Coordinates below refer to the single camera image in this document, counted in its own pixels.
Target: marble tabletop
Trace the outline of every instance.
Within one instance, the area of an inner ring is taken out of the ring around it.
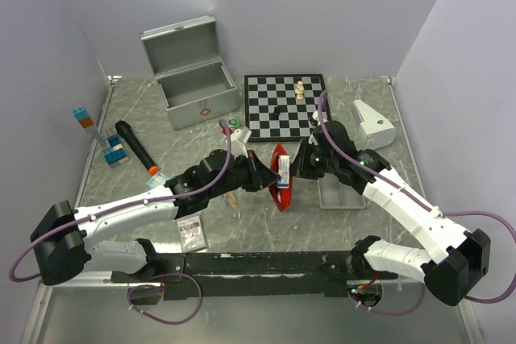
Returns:
[[[393,144],[377,150],[400,173],[410,186],[421,192],[414,161],[406,142],[386,78],[326,78],[331,117],[341,121],[351,139],[356,139],[358,122],[352,113],[357,98],[382,113],[397,128]],[[244,122],[243,78],[239,86],[240,109],[222,117],[240,118]],[[153,79],[123,78],[113,88],[102,129],[114,127],[118,120],[131,124],[133,131],[154,161],[168,176],[183,173],[198,164],[210,151],[225,148],[225,138],[218,118],[174,131],[164,110],[157,83]],[[293,155],[296,143],[285,143]],[[252,143],[258,157],[268,165],[275,143]],[[149,175],[140,161],[125,146],[129,161],[109,168],[96,148],[87,170],[81,205],[97,205],[115,201],[148,190]],[[267,189],[258,193],[235,192],[239,210],[227,208],[224,199],[210,201],[207,209],[197,213],[211,252],[237,251],[325,251],[350,250],[356,241],[377,235],[390,242],[416,247],[418,243],[385,211],[373,203],[365,209],[321,209],[317,182],[294,181],[292,205],[281,213]],[[159,222],[131,230],[113,238],[115,241],[150,239],[159,252],[181,251],[175,222]]]

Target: open box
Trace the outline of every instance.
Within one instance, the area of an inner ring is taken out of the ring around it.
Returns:
[[[214,17],[145,31],[140,38],[174,129],[238,109],[235,82],[218,51]]]

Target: gray wall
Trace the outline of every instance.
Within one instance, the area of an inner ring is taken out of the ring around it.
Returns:
[[[395,74],[435,0],[69,0],[107,74],[151,75],[139,33],[206,14],[234,76]]]
[[[57,201],[72,200],[90,138],[71,110],[97,115],[104,76],[65,0],[0,0],[0,300],[2,343],[21,337],[36,282],[12,284],[11,262]],[[32,258],[19,271],[37,270]]]
[[[442,209],[487,209],[516,225],[514,4],[438,0],[395,89],[429,197]],[[516,269],[514,241],[495,221],[462,222],[493,241],[489,274],[472,294],[497,296]],[[488,342],[514,342],[515,309],[515,295],[477,306]]]

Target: purple cable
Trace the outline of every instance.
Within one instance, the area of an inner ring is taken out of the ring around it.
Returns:
[[[145,311],[143,311],[142,309],[138,308],[136,305],[134,305],[132,302],[131,302],[131,294],[135,291],[135,290],[138,290],[138,289],[160,289],[159,286],[155,286],[155,285],[139,285],[139,286],[136,286],[134,287],[133,289],[131,289],[128,293],[127,293],[127,302],[129,302],[129,305],[131,306],[131,309],[135,310],[136,312],[140,313],[140,314],[143,314],[145,317],[148,317],[148,318],[151,318],[152,320],[154,321],[158,321],[162,324],[166,324],[166,325],[180,325],[180,324],[184,324],[188,321],[190,321],[192,318],[195,317],[195,315],[198,313],[199,309],[201,308],[201,305],[202,305],[202,289],[201,289],[201,285],[197,282],[196,279],[194,279],[192,276],[188,275],[188,274],[185,274],[185,273],[168,273],[168,274],[161,274],[161,275],[158,275],[158,276],[153,276],[153,277],[150,277],[149,279],[150,280],[156,280],[158,278],[162,278],[162,277],[170,277],[170,276],[178,276],[178,277],[185,277],[185,278],[188,278],[189,280],[191,280],[193,282],[193,284],[195,285],[195,287],[197,288],[197,292],[198,292],[198,295],[199,295],[199,298],[198,298],[198,302],[197,302],[197,306],[195,307],[195,309],[193,310],[193,312],[187,317],[187,318],[184,318],[180,321],[168,321],[168,320],[163,320],[162,318],[159,318],[159,317],[156,317],[154,316],[153,314],[150,314],[150,313],[147,313]]]
[[[199,193],[203,193],[206,190],[210,189],[214,186],[220,179],[222,179],[224,173],[226,173],[227,167],[229,166],[230,160],[231,160],[231,133],[229,130],[229,126],[227,125],[226,120],[220,119],[218,121],[218,124],[226,131],[226,139],[227,139],[227,154],[226,159],[224,160],[224,165],[218,175],[207,185],[204,187],[201,187],[199,189],[196,189],[194,191],[191,191],[189,193],[179,193],[177,195],[167,195],[164,197],[153,197],[149,198],[148,202],[156,202],[156,201],[170,201],[174,199],[181,199],[182,197],[192,197],[193,195],[198,195]],[[116,205],[115,207],[111,207],[110,209],[104,209],[103,211],[100,211],[95,214],[96,218],[103,217],[109,213],[113,213],[114,211],[118,211],[120,209],[126,209],[127,207],[132,207],[133,205],[143,205],[145,199],[139,199],[136,201],[129,201],[128,203],[123,203],[121,205]],[[38,278],[41,276],[40,273],[33,274],[31,276],[27,277],[17,277],[15,274],[16,268],[18,267],[19,263],[22,262],[23,258],[32,250],[34,247],[36,247],[38,244],[43,242],[45,239],[52,237],[53,235],[68,229],[69,227],[78,226],[82,223],[91,221],[91,216],[88,215],[87,217],[77,219],[75,221],[71,221],[68,223],[65,223],[64,225],[61,225],[55,229],[50,230],[49,232],[41,235],[39,238],[35,239],[34,242],[32,242],[28,248],[15,260],[15,262],[12,264],[9,270],[9,279],[13,282],[25,282],[29,280],[33,280],[34,278]]]
[[[392,180],[386,178],[385,176],[380,175],[378,172],[372,170],[371,168],[360,164],[358,161],[354,160],[350,155],[347,155],[342,149],[339,148],[339,146],[331,138],[330,133],[328,132],[328,129],[326,128],[326,125],[324,124],[324,120],[322,119],[323,106],[326,104],[327,99],[328,99],[328,92],[325,90],[321,93],[321,95],[318,98],[317,114],[321,118],[319,120],[319,124],[321,125],[322,132],[324,133],[324,136],[328,140],[328,143],[330,143],[331,147],[349,163],[354,164],[355,166],[357,166],[359,168],[362,168],[363,170],[365,170],[366,172],[370,173],[371,175],[377,177],[378,179],[381,179],[384,182],[392,185],[395,189],[399,189],[401,192],[403,192],[405,195],[407,195],[410,199],[412,199],[414,202],[416,202],[420,207],[422,207],[426,211],[429,211],[429,212],[432,211],[432,208],[430,206],[428,206],[425,203],[423,203],[422,201],[420,201],[411,192],[407,191],[406,189],[402,189],[398,184],[396,184]],[[512,225],[510,223],[507,222],[507,220],[505,220],[500,215],[496,215],[495,213],[490,213],[489,211],[482,211],[482,210],[443,212],[443,216],[450,217],[450,218],[463,217],[466,215],[481,215],[481,216],[489,217],[489,218],[499,221],[503,226],[506,227],[506,229],[512,235],[514,242],[516,242],[516,230],[512,227]],[[495,304],[497,302],[505,300],[507,297],[509,297],[512,294],[512,292],[515,289],[516,289],[516,274],[514,274],[513,280],[511,281],[509,287],[498,297],[489,298],[489,299],[481,299],[481,298],[465,296],[464,298],[467,300],[470,300],[470,301],[479,302],[481,304]]]
[[[418,302],[416,302],[410,308],[408,308],[406,310],[402,310],[401,312],[393,312],[390,310],[381,310],[381,309],[377,309],[377,308],[368,308],[367,306],[356,302],[352,297],[351,297],[351,299],[353,300],[353,302],[355,302],[355,305],[358,305],[358,307],[360,309],[366,310],[371,313],[383,314],[384,316],[405,316],[406,314],[411,314],[412,312],[415,312],[422,305],[423,301],[425,300],[425,293],[426,293],[426,289],[425,289],[425,285],[423,285],[421,287],[421,296],[419,296]]]

